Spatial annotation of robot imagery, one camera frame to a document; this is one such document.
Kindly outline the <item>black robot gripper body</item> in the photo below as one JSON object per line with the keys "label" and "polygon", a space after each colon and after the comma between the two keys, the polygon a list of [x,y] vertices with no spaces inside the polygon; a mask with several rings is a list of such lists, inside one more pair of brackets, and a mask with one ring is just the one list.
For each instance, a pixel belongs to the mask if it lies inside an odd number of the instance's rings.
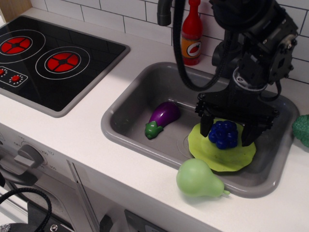
{"label": "black robot gripper body", "polygon": [[196,113],[201,118],[203,115],[210,115],[242,124],[260,123],[265,125],[265,129],[269,129],[280,113],[268,104],[276,98],[260,97],[266,86],[249,84],[236,68],[225,89],[198,95]]}

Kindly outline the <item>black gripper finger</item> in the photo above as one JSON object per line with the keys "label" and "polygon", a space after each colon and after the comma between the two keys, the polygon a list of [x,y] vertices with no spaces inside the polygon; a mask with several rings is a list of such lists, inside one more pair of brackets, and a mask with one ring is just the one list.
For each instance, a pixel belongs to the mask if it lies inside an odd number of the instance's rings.
{"label": "black gripper finger", "polygon": [[249,146],[252,144],[265,130],[265,125],[260,123],[246,123],[244,124],[241,134],[242,146]]}
{"label": "black gripper finger", "polygon": [[200,122],[200,134],[207,137],[212,126],[213,126],[214,116],[203,115]]}

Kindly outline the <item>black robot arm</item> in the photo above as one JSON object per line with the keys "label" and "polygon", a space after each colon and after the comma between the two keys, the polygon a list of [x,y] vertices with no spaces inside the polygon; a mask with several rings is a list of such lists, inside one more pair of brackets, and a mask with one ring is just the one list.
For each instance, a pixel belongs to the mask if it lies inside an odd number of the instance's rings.
{"label": "black robot arm", "polygon": [[297,25],[274,0],[214,0],[212,9],[217,23],[229,34],[225,43],[233,42],[239,34],[244,43],[227,87],[198,96],[200,133],[207,136],[217,117],[235,121],[243,124],[241,142],[248,146],[270,129],[280,114],[270,106],[276,96],[262,93],[272,84],[280,89],[280,80],[293,69]]}

